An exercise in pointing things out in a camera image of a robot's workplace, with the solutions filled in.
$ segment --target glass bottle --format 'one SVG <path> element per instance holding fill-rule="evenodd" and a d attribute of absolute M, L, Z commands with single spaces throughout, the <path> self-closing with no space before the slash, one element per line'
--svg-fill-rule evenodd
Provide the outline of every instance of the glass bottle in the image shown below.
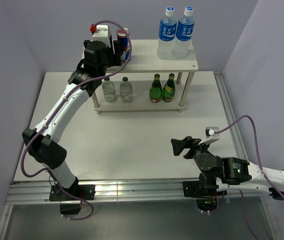
<path fill-rule="evenodd" d="M 133 88 L 128 78 L 123 77 L 123 82 L 120 85 L 121 99 L 125 103 L 130 103 L 133 99 Z"/>
<path fill-rule="evenodd" d="M 113 103 L 116 101 L 115 85 L 112 81 L 110 81 L 109 77 L 106 77 L 104 79 L 102 89 L 106 101 L 108 101 L 109 103 Z"/>
<path fill-rule="evenodd" d="M 165 102 L 170 102 L 173 100 L 175 95 L 175 84 L 174 84 L 174 77 L 173 73 L 170 73 L 168 76 L 168 80 L 163 88 L 162 96 Z"/>
<path fill-rule="evenodd" d="M 162 85 L 160 81 L 160 74 L 154 75 L 154 81 L 150 87 L 150 100 L 152 103 L 158 103 L 162 98 Z"/>

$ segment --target red cap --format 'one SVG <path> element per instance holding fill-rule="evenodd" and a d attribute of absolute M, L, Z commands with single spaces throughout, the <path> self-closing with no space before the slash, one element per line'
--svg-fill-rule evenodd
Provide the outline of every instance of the red cap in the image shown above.
<path fill-rule="evenodd" d="M 96 27 L 94 26 L 94 24 L 91 25 L 90 31 L 92 33 L 96 32 Z"/>

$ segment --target green glass bottle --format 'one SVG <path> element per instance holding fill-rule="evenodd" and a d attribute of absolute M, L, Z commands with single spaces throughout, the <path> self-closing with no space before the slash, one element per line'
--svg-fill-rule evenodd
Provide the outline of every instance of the green glass bottle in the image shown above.
<path fill-rule="evenodd" d="M 160 74 L 154 75 L 154 81 L 150 87 L 150 100 L 152 103 L 158 103 L 162 98 L 162 85 L 160 82 Z"/>
<path fill-rule="evenodd" d="M 175 75 L 173 73 L 170 73 L 170 75 L 168 76 L 168 80 L 163 88 L 162 96 L 165 102 L 170 102 L 174 98 L 175 94 L 174 77 Z"/>

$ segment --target white wall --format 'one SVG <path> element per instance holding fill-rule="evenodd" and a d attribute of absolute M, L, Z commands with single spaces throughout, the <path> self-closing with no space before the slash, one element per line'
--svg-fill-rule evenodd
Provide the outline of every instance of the white wall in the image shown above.
<path fill-rule="evenodd" d="M 237 117 L 257 127 L 264 166 L 284 169 L 284 1 L 259 0 L 224 74 Z M 256 162 L 252 128 L 240 124 L 250 159 Z M 284 236 L 284 202 L 272 201 Z"/>
<path fill-rule="evenodd" d="M 201 70 L 223 70 L 257 0 L 2 0 L 47 72 L 70 72 L 91 24 L 111 19 L 133 39 L 156 39 L 167 6 L 194 6 L 193 41 Z"/>
<path fill-rule="evenodd" d="M 0 2 L 0 216 L 43 72 Z"/>

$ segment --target shelf top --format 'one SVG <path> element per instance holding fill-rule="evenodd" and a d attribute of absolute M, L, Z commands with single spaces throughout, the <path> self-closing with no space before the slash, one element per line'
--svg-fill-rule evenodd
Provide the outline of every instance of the shelf top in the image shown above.
<path fill-rule="evenodd" d="M 184 73 L 198 71 L 198 64 L 192 43 L 189 45 L 188 55 L 185 59 L 162 60 L 156 54 L 157 46 L 157 39 L 133 39 L 131 61 L 121 73 Z M 107 72 L 113 73 L 118 68 L 118 66 L 110 67 Z"/>

